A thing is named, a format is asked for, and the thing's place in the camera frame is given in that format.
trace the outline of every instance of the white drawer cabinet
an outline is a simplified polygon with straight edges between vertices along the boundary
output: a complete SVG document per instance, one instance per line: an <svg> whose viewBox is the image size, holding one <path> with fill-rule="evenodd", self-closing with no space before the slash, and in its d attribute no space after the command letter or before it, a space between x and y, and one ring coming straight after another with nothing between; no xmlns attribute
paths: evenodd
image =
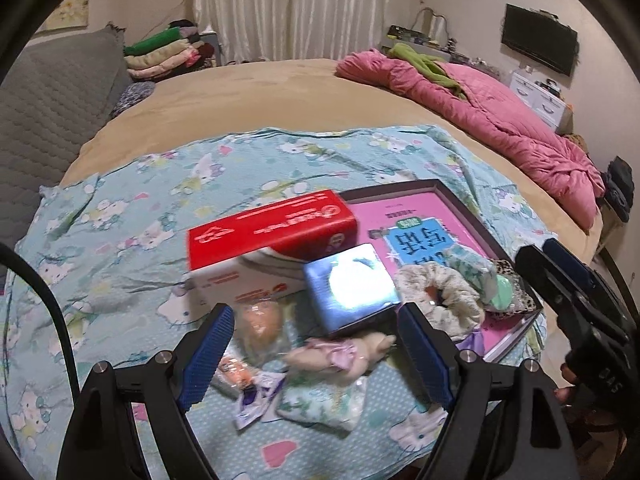
<svg viewBox="0 0 640 480"><path fill-rule="evenodd" d="M553 131L559 132L566 126L571 109L562 99L515 72L511 76L510 88Z"/></svg>

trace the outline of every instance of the beige bedsheet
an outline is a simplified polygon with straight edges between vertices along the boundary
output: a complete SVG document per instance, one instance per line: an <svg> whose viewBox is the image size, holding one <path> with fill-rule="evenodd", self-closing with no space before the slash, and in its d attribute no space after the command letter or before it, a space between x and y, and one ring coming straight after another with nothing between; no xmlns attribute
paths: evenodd
<svg viewBox="0 0 640 480"><path fill-rule="evenodd" d="M582 261L591 261L602 230L600 216L589 233L583 232L548 194L502 156L430 110L383 89L338 78L334 68L335 61L327 59L262 62L203 70L161 82L151 97L108 123L82 147L62 184L192 140L265 126L327 132L359 126L437 124L513 180L560 241ZM549 341L557 346L554 316L549 314ZM553 366L559 365L557 360L555 356ZM545 368L552 371L548 364Z"/></svg>

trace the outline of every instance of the green folded blanket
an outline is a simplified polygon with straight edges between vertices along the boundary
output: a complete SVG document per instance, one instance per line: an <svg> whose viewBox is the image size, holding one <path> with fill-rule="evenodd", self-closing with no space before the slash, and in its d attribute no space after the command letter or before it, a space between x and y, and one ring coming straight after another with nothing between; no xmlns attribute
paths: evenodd
<svg viewBox="0 0 640 480"><path fill-rule="evenodd" d="M168 45L174 41L181 40L180 27L168 28L162 32L158 32L151 38L134 43L124 48L125 56L144 56L156 48Z"/></svg>
<svg viewBox="0 0 640 480"><path fill-rule="evenodd" d="M444 61L442 58L418 54L405 43L396 43L387 55L405 60L429 81L446 88L456 97L466 101L465 92L460 83L447 76L447 73L436 63L436 61Z"/></svg>

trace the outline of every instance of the shiny blue box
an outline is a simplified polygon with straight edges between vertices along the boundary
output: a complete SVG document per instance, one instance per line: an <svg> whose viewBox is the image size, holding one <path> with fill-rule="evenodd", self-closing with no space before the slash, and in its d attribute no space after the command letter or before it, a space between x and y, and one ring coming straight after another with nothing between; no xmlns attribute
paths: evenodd
<svg viewBox="0 0 640 480"><path fill-rule="evenodd" d="M327 336L347 336L386 320L400 303L393 280L371 244L304 266L306 287Z"/></svg>

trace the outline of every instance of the green label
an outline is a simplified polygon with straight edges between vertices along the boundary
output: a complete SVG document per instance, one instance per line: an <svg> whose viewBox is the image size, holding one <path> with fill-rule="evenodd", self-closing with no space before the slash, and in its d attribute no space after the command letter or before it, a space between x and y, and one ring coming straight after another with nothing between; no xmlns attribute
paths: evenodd
<svg viewBox="0 0 640 480"><path fill-rule="evenodd" d="M422 220L420 220L417 216L412 216L411 218L403 218L402 220L398 220L396 225L401 229L411 229L412 227L418 227L418 225L422 224Z"/></svg>

